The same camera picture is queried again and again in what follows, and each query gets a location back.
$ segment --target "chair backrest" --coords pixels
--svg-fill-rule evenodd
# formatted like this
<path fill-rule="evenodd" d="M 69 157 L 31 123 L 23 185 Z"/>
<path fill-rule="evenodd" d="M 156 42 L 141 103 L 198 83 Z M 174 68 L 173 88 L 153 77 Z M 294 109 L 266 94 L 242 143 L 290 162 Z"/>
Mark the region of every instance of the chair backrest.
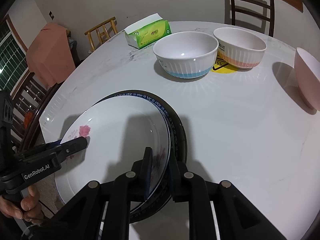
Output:
<path fill-rule="evenodd" d="M 251 16 L 257 17 L 257 18 L 259 18 L 261 20 L 265 20 L 265 21 L 270 22 L 270 25 L 269 25 L 269 36 L 273 37 L 273 32 L 274 32 L 274 28 L 275 28 L 275 1 L 274 0 L 270 0 L 270 5 L 267 5 L 267 4 L 264 4 L 262 2 L 255 1 L 255 0 L 241 0 L 241 1 L 253 3 L 253 4 L 256 4 L 256 5 L 262 6 L 264 8 L 270 9 L 270 18 L 268 18 L 268 17 L 266 17 L 264 15 L 249 11 L 249 10 L 236 8 L 235 0 L 231 0 L 231 21 L 232 21 L 232 25 L 236 25 L 236 12 L 244 13 L 244 14 L 247 14 L 247 15 L 251 15 Z"/>
<path fill-rule="evenodd" d="M 26 115 L 29 113 L 32 119 L 47 94 L 47 90 L 34 79 L 34 75 L 34 73 L 28 73 L 18 91 L 13 95 L 12 131 L 17 137 L 12 135 L 12 141 L 17 148 L 20 147 L 28 132 L 28 127 L 24 125 Z"/>
<path fill-rule="evenodd" d="M 105 43 L 107 40 L 110 39 L 110 35 L 109 35 L 107 28 L 105 26 L 106 24 L 110 23 L 113 32 L 115 34 L 118 33 L 118 30 L 115 25 L 115 20 L 116 20 L 116 18 L 112 17 L 112 18 L 104 21 L 103 23 L 98 24 L 97 26 L 91 28 L 90 30 L 88 30 L 84 33 L 84 35 L 88 35 L 88 39 L 89 39 L 89 43 L 90 43 L 92 52 L 94 52 L 96 50 L 96 48 L 95 48 L 93 40 L 92 40 L 91 32 L 93 32 L 94 30 L 97 32 L 99 43 L 100 43 L 100 45 L 102 45 L 103 43 Z"/>

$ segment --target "yellow sticker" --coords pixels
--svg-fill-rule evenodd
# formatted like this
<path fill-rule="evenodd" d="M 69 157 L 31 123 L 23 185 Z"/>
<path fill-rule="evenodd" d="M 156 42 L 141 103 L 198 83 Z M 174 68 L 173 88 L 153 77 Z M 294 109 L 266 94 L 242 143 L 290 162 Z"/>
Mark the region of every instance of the yellow sticker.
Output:
<path fill-rule="evenodd" d="M 220 57 L 220 55 L 218 53 L 216 62 L 214 63 L 211 71 L 221 73 L 221 74 L 229 74 L 229 73 L 233 73 L 235 71 L 238 71 L 238 69 L 235 66 L 230 65 L 224 59 L 222 59 L 222 57 Z"/>

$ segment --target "round table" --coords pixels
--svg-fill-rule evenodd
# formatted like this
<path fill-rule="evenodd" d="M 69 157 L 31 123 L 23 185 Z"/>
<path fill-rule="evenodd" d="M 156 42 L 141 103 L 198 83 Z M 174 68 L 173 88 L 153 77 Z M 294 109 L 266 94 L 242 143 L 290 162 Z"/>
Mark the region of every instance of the round table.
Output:
<path fill-rule="evenodd" d="M 173 33 L 213 34 L 228 25 L 170 22 Z M 320 115 L 302 101 L 293 69 L 295 49 L 267 43 L 248 71 L 209 72 L 184 80 L 167 74 L 153 44 L 136 49 L 118 33 L 64 82 L 40 118 L 46 142 L 63 137 L 74 120 L 101 98 L 145 90 L 163 98 L 186 130 L 187 167 L 205 180 L 230 180 L 288 239 L 300 239 L 320 210 Z M 188 239 L 188 205 L 170 201 L 130 225 L 130 239 Z"/>

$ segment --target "human hand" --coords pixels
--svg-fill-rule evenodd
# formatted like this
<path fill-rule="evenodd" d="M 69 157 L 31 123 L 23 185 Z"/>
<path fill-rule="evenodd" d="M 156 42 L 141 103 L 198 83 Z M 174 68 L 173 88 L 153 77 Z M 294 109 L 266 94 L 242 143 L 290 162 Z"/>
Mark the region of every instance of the human hand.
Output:
<path fill-rule="evenodd" d="M 29 186 L 28 191 L 29 195 L 21 201 L 22 211 L 2 196 L 0 196 L 0 211 L 8 218 L 23 218 L 25 221 L 32 222 L 33 224 L 40 224 L 40 220 L 43 219 L 42 207 L 39 203 L 40 193 L 36 185 Z"/>

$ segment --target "pink flower design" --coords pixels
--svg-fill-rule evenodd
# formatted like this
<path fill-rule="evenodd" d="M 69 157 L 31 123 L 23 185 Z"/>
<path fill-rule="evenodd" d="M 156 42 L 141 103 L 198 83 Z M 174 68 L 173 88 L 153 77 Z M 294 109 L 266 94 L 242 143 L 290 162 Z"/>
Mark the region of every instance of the pink flower design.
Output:
<path fill-rule="evenodd" d="M 89 135 L 89 132 L 90 132 L 91 128 L 88 126 L 88 125 L 84 125 L 84 126 L 80 126 L 79 127 L 79 136 L 82 136 L 84 138 L 87 138 L 87 136 Z M 76 136 L 76 133 L 78 132 L 78 129 L 77 130 L 73 130 L 71 132 L 71 134 L 68 136 L 68 139 L 69 140 L 72 140 L 72 139 L 76 139 L 78 138 L 78 136 Z M 69 157 L 67 157 L 67 160 L 68 159 L 73 159 L 75 156 L 74 154 L 70 155 Z"/>
<path fill-rule="evenodd" d="M 86 138 L 89 135 L 91 128 L 88 125 L 80 126 L 79 136 Z"/>
<path fill-rule="evenodd" d="M 156 155 L 156 159 L 154 160 L 154 162 L 152 163 L 152 168 L 156 170 L 157 173 L 159 173 L 159 169 L 162 163 L 162 160 L 165 158 L 166 156 L 166 151 L 165 148 L 160 148 L 160 153 Z"/>

